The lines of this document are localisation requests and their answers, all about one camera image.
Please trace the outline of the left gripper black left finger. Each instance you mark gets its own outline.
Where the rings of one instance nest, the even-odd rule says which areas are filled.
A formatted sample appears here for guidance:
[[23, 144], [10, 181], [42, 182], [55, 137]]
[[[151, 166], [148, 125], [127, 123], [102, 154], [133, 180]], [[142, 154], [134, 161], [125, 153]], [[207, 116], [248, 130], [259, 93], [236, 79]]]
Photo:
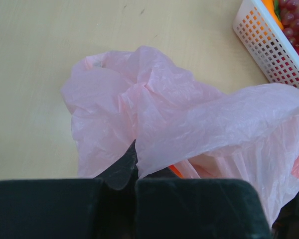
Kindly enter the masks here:
[[92, 179], [0, 181], [0, 239], [132, 239], [137, 154]]

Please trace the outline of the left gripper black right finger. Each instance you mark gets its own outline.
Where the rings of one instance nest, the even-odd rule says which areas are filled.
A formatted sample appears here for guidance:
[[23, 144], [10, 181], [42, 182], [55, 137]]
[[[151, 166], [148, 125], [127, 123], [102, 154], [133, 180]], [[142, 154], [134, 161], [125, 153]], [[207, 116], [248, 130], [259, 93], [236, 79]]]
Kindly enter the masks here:
[[239, 179], [137, 178], [138, 239], [269, 239], [254, 187]]

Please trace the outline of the pink plastic bag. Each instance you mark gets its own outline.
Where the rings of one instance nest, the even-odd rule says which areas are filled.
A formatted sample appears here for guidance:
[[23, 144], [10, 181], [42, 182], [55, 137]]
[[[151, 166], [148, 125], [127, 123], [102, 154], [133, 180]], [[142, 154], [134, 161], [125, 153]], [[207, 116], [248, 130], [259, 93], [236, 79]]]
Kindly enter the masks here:
[[134, 144], [140, 178], [174, 165], [185, 178], [245, 180], [270, 224], [299, 191], [295, 87], [225, 94], [142, 46], [80, 60], [61, 95], [72, 115], [79, 177], [98, 176]]

